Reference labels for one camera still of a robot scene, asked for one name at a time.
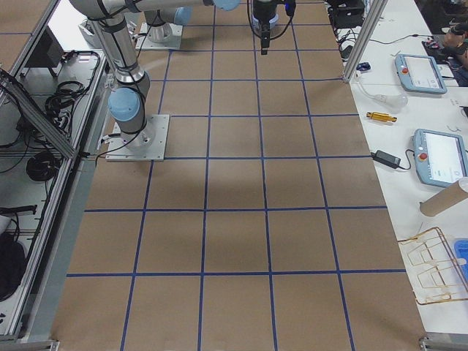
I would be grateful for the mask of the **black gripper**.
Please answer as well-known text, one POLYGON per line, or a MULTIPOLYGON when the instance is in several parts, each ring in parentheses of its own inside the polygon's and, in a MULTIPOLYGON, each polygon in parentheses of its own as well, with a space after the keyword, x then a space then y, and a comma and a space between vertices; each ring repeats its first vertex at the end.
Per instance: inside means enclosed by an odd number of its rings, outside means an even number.
POLYGON ((279 4, 279 1, 254 0, 252 2, 252 25, 254 33, 260 36, 260 52, 262 56, 268 54, 271 42, 271 33, 269 31, 274 28, 278 21, 277 7, 279 4))

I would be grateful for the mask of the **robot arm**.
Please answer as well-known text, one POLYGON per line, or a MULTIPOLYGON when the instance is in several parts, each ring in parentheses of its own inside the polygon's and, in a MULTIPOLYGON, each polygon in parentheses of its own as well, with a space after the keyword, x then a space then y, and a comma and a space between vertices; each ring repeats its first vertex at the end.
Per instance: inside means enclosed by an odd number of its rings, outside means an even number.
MULTIPOLYGON (((272 40, 280 38, 281 34, 276 37, 271 36, 272 28, 277 22, 276 8, 280 5, 284 5, 287 15, 290 17, 289 26, 293 19, 295 12, 295 2, 293 4, 287 4, 286 1, 253 1, 252 5, 249 1, 246 2, 246 12, 251 32, 260 39, 260 51, 261 54, 267 55, 270 43, 272 40)), ((184 26, 188 23, 192 15, 191 7, 174 7, 171 11, 167 10, 153 10, 145 12, 147 33, 151 34, 152 39, 156 39, 156 35, 152 34, 153 29, 161 26, 161 38, 165 35, 165 30, 169 30, 169 36, 172 34, 169 29, 169 24, 184 26)))
POLYGON ((155 128, 146 116, 146 96, 150 77, 140 65, 132 44, 125 13, 152 15, 155 26, 167 23, 185 24, 196 6, 215 6, 234 10, 239 1, 72 1, 71 5, 85 15, 94 30, 106 58, 115 73, 117 89, 107 101, 108 110, 120 128, 121 140, 129 150, 148 148, 154 141, 155 128))

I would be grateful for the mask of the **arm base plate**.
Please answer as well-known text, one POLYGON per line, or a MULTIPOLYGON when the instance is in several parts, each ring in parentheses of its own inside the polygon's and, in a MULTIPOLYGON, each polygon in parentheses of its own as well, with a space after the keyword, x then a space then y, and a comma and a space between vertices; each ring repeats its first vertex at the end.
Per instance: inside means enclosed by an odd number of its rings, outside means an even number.
POLYGON ((109 142, 110 152, 105 155, 109 162, 158 161, 165 159, 167 134, 170 116, 146 116, 146 128, 129 145, 124 144, 132 139, 130 135, 112 138, 109 142))
POLYGON ((183 26, 166 23, 162 26, 150 29, 143 22, 140 32, 135 35, 137 50, 179 50, 183 34, 183 26))

